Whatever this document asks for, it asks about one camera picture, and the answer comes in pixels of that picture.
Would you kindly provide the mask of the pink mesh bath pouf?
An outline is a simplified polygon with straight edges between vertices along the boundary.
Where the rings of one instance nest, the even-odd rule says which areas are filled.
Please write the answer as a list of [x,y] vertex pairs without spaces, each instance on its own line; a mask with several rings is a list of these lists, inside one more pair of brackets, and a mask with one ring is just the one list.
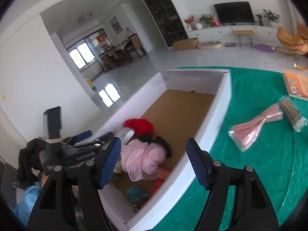
[[121,147],[122,170],[128,173],[131,181],[155,180],[160,177],[158,169],[167,158],[165,148],[157,143],[132,140]]

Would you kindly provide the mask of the teal soft item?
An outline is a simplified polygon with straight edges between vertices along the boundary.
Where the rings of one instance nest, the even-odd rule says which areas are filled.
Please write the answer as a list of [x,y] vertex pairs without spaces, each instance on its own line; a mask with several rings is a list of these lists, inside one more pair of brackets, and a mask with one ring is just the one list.
[[149,198],[149,193],[140,188],[130,187],[127,190],[127,196],[132,204],[138,204],[144,200],[147,200]]

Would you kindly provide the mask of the white labelled package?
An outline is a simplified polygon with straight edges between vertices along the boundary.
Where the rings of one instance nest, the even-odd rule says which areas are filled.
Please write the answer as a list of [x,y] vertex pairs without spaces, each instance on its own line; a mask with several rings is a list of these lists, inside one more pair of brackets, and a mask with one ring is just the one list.
[[134,134],[135,131],[133,129],[124,127],[116,134],[116,136],[120,138],[122,144],[127,144]]

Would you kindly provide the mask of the red yarn pompom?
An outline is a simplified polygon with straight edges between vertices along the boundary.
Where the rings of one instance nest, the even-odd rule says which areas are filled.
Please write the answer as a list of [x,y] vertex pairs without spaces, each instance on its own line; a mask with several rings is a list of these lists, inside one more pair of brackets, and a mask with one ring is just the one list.
[[144,118],[128,119],[124,122],[123,127],[133,129],[138,136],[154,133],[153,124]]

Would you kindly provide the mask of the white cardboard box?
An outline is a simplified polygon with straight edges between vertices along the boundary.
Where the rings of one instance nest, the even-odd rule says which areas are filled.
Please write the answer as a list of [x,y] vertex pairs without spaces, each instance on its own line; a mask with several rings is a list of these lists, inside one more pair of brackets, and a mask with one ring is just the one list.
[[227,69],[176,69],[157,73],[93,137],[122,139],[121,176],[99,195],[116,230],[151,230],[176,205],[195,178],[186,154],[194,138],[210,151],[232,96]]

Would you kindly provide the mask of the green satin tablecloth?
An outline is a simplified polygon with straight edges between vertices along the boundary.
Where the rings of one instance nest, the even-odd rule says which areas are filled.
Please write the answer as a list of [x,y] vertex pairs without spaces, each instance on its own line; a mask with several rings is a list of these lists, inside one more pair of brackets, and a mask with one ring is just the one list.
[[[282,73],[222,68],[231,70],[232,98],[210,155],[229,167],[253,166],[281,226],[307,190],[307,127],[295,132],[286,117],[266,123],[254,144],[241,152],[229,137],[229,129],[250,121],[287,95],[287,91]],[[208,193],[194,178],[178,203],[152,230],[194,230]]]

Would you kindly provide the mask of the bag of white balls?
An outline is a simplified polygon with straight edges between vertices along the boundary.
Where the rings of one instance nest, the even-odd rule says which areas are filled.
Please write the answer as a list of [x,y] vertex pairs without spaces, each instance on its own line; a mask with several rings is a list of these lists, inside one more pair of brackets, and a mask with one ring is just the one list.
[[282,110],[284,116],[291,123],[295,132],[301,132],[303,128],[307,126],[307,118],[288,96],[281,97],[278,100],[278,106]]

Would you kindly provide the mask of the orange book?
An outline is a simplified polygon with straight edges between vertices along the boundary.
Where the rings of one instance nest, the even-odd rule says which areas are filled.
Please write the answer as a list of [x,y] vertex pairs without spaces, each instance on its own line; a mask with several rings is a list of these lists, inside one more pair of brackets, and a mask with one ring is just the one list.
[[289,97],[307,101],[307,77],[285,70],[283,73],[285,87]]

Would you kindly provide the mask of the leafy plant with red box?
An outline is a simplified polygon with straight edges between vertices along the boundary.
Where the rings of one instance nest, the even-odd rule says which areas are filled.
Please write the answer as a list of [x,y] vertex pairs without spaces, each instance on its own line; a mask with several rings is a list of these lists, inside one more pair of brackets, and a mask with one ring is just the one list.
[[211,14],[201,15],[199,23],[201,23],[205,28],[219,27],[221,24],[218,16],[217,15],[213,16]]

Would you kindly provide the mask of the red flowers in vase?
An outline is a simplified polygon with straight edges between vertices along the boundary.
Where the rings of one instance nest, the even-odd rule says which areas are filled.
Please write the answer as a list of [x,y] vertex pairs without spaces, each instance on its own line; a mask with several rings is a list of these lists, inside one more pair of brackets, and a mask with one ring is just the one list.
[[195,29],[194,24],[195,24],[195,15],[190,15],[184,18],[184,22],[189,28],[189,31],[193,31]]

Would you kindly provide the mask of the white tv cabinet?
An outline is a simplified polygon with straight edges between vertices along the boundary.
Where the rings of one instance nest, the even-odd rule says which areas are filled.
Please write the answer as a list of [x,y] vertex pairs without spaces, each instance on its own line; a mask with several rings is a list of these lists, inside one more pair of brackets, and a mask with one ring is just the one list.
[[198,38],[200,42],[221,41],[221,42],[239,42],[237,34],[234,31],[254,31],[251,38],[248,35],[240,36],[242,43],[249,43],[252,39],[254,44],[278,44],[277,28],[264,26],[222,26],[213,28],[204,28],[200,30],[193,30],[187,33],[189,38]]

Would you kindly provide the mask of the orange lounge chair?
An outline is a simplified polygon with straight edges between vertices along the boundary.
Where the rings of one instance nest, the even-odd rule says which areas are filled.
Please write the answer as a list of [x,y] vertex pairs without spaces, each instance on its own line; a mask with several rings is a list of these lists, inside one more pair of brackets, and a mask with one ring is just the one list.
[[302,67],[298,64],[300,56],[307,59],[307,25],[297,21],[296,30],[295,34],[291,34],[283,27],[279,27],[276,36],[280,44],[275,50],[279,51],[278,48],[283,46],[295,58],[294,67],[301,71],[307,71],[307,67]]

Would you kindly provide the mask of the small potted plant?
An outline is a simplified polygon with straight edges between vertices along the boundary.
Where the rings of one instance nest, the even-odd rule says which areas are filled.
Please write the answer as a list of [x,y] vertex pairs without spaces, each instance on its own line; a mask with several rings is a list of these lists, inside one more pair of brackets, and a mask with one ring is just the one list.
[[258,21],[259,25],[263,26],[264,25],[263,16],[261,14],[256,14],[256,17],[257,17],[257,21]]

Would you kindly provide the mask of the green potted plant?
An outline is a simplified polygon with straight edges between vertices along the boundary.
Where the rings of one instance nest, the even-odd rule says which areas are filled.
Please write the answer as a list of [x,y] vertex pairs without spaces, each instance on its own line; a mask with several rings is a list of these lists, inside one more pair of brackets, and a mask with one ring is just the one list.
[[272,12],[270,9],[263,9],[264,17],[268,19],[269,24],[273,28],[278,28],[280,23],[280,15],[276,12]]

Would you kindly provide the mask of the black glass cabinet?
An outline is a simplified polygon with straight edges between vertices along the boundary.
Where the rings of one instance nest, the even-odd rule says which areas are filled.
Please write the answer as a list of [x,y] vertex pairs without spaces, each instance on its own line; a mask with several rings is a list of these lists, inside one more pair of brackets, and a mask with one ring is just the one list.
[[168,47],[187,39],[180,16],[171,0],[144,0]]

